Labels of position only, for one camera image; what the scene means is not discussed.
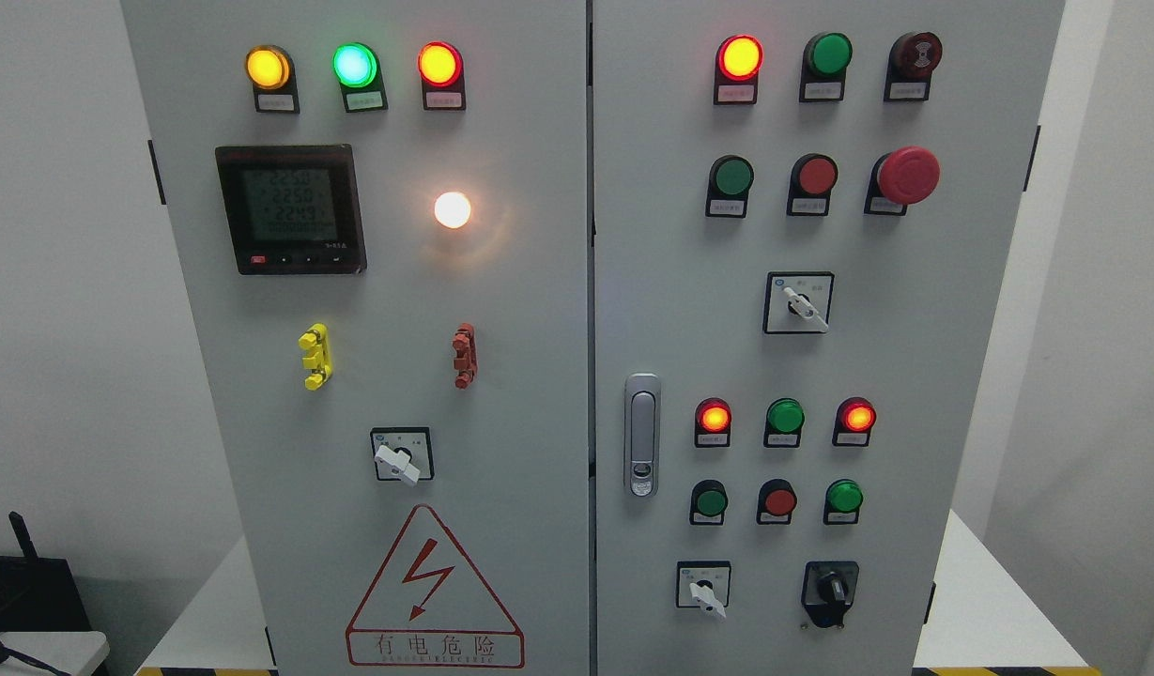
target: high voltage warning triangle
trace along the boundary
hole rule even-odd
[[[526,639],[430,505],[414,505],[347,625],[357,667],[522,668]]]

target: lightning bolt symbol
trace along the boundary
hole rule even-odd
[[[452,570],[456,570],[456,566],[449,565],[447,568],[440,568],[439,570],[430,570],[430,572],[422,572],[422,573],[418,572],[418,568],[422,563],[426,563],[426,558],[430,556],[432,551],[435,551],[435,544],[439,544],[439,542],[436,542],[434,538],[427,538],[426,543],[422,543],[421,551],[418,553],[418,557],[415,557],[414,559],[414,564],[410,565],[410,572],[406,572],[406,576],[400,580],[402,585],[406,585],[406,583],[426,580],[426,578],[433,578],[436,574],[439,577],[439,580],[435,580],[435,586],[430,587],[429,592],[426,592],[426,598],[424,598],[420,603],[414,604],[413,609],[410,610],[411,622],[418,619],[418,616],[421,615],[422,613],[426,613],[426,608],[424,607],[426,606],[427,600],[430,600],[430,596],[435,595],[435,591],[443,585],[443,581],[447,580],[448,574],[451,574]]]

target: yellow black hazard stripe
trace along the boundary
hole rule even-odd
[[[275,668],[156,668],[134,676],[277,676]],[[1093,667],[915,667],[911,676],[1101,676]]]

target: green push button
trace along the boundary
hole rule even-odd
[[[860,485],[850,479],[841,479],[831,483],[826,489],[826,504],[831,511],[853,512],[860,509],[860,503],[864,502],[864,494],[860,491]]]
[[[722,158],[714,168],[714,188],[727,196],[743,195],[752,187],[752,165],[743,158]]]
[[[719,513],[727,511],[727,495],[722,491],[703,491],[698,496],[697,501],[698,513],[703,517],[718,517]]]
[[[769,407],[769,427],[782,434],[799,431],[805,414],[794,399],[778,399]]]
[[[841,32],[816,36],[809,44],[805,65],[820,77],[834,77],[852,63],[852,43]]]

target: gray metal panel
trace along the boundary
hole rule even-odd
[[[362,671],[344,631],[419,502],[522,625],[526,671],[587,673],[585,3],[123,8],[282,675]],[[357,39],[380,58],[387,112],[342,111],[330,58]],[[464,113],[421,110],[414,59],[432,39],[464,54]],[[292,54],[301,114],[252,107],[242,63],[261,43]],[[354,147],[364,275],[234,270],[213,149],[285,143]],[[430,217],[445,189],[473,201],[464,230]],[[335,376],[307,392],[297,338],[315,321]],[[462,321],[481,360],[465,391],[451,370]],[[430,427],[435,480],[379,483],[372,427]],[[481,599],[444,585],[432,603]]]
[[[604,675],[902,676],[915,655],[990,322],[1031,157],[1061,0],[814,2],[601,0],[594,6],[598,411],[621,410],[632,373],[664,383],[664,480],[622,486],[621,415],[597,419],[598,662]],[[890,45],[931,30],[945,46],[924,104],[883,104]],[[855,46],[841,104],[799,104],[805,42]],[[764,44],[759,102],[711,104],[729,35]],[[874,162],[906,144],[938,155],[943,180],[906,218],[864,217]],[[784,215],[789,171],[831,155],[841,179],[826,218]],[[725,153],[756,166],[745,219],[703,217]],[[765,275],[834,272],[830,332],[760,332]],[[830,445],[835,407],[877,407],[868,449]],[[732,404],[729,449],[694,449],[694,407]],[[766,407],[803,403],[803,445],[764,449]],[[757,491],[788,479],[790,526],[758,526]],[[860,481],[856,526],[823,526],[834,479]],[[726,525],[691,527],[689,489],[718,479]],[[680,559],[732,563],[714,622],[674,607]],[[800,629],[808,561],[860,562],[847,626]]]

